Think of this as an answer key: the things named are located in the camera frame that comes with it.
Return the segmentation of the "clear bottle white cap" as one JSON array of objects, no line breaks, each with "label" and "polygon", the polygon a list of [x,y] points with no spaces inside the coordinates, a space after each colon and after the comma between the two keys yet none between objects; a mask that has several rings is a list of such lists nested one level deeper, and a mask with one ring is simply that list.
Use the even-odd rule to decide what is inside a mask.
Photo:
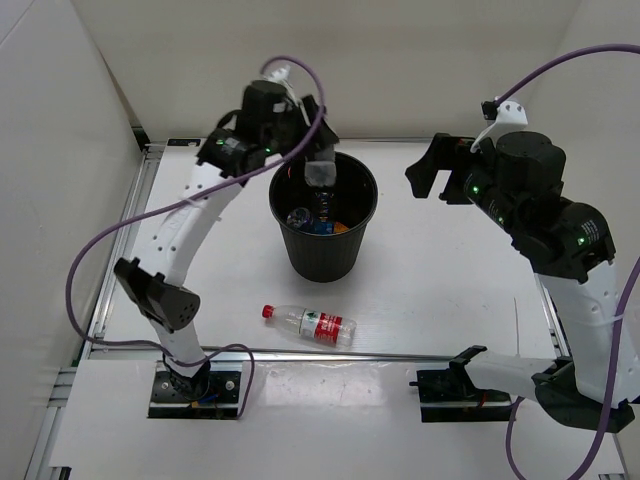
[{"label": "clear bottle white cap", "polygon": [[319,190],[314,193],[317,226],[316,231],[321,235],[331,235],[334,233],[334,224],[331,220],[331,206],[333,193]]}]

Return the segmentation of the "clear bottle blue label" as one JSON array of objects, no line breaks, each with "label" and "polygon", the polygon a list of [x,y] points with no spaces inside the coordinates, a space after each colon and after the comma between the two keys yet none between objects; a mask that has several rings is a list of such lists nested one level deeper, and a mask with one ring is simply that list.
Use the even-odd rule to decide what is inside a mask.
[{"label": "clear bottle blue label", "polygon": [[297,207],[287,215],[286,224],[295,230],[311,232],[314,226],[314,216],[309,209]]}]

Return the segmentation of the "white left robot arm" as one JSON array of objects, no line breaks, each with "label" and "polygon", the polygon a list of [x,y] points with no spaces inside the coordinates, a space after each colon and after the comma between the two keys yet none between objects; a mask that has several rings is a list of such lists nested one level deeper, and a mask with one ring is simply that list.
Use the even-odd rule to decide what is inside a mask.
[{"label": "white left robot arm", "polygon": [[174,390],[189,402],[208,396],[210,362],[193,320],[200,298],[184,286],[190,265],[224,209],[251,173],[273,155],[305,162],[303,179],[316,190],[337,179],[339,138],[313,96],[299,97],[284,65],[263,71],[243,92],[239,109],[226,114],[203,141],[178,207],[162,220],[147,247],[121,258],[115,276],[159,339]]}]

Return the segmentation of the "orange object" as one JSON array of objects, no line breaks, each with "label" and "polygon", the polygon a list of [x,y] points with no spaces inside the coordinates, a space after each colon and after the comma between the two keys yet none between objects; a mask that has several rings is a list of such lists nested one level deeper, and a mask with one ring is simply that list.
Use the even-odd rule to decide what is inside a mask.
[{"label": "orange object", "polygon": [[349,228],[347,226],[345,226],[344,224],[340,223],[340,222],[335,222],[333,224],[333,233],[334,234],[345,233],[348,230],[349,230]]}]

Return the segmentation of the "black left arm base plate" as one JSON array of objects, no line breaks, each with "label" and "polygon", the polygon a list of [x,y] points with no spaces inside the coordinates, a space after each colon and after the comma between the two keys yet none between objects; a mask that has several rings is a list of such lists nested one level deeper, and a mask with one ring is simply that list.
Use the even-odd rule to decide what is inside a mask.
[{"label": "black left arm base plate", "polygon": [[240,410],[240,367],[212,370],[209,387],[198,401],[185,399],[171,384],[170,372],[156,365],[147,417],[157,420],[237,420]]}]

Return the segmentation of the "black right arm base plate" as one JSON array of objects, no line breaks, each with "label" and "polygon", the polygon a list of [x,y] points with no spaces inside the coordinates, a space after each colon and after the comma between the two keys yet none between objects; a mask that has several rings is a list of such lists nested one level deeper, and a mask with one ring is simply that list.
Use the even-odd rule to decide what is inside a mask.
[{"label": "black right arm base plate", "polygon": [[418,392],[423,423],[506,422],[508,393],[474,387],[458,360],[421,363],[409,386]]}]

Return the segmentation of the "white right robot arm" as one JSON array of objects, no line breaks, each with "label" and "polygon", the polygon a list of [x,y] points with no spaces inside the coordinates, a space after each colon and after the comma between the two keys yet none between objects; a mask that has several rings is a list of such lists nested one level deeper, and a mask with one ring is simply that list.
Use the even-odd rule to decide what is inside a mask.
[{"label": "white right robot arm", "polygon": [[565,152],[528,129],[521,105],[485,103],[483,112],[489,125],[478,137],[436,134],[406,177],[425,198],[447,172],[440,199],[478,207],[510,237],[548,293],[570,352],[521,358],[476,345],[444,370],[420,372],[416,384],[430,403],[501,392],[537,402],[564,426],[617,433],[634,419],[639,358],[615,328],[622,308],[609,226],[596,208],[563,196]]}]

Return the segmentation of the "small clear bottle dark label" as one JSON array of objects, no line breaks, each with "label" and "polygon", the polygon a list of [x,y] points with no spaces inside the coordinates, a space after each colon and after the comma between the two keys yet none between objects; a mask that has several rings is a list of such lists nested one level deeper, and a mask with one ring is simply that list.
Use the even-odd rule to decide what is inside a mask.
[{"label": "small clear bottle dark label", "polygon": [[305,160],[304,180],[313,188],[332,188],[337,179],[335,150],[328,147],[313,153]]}]

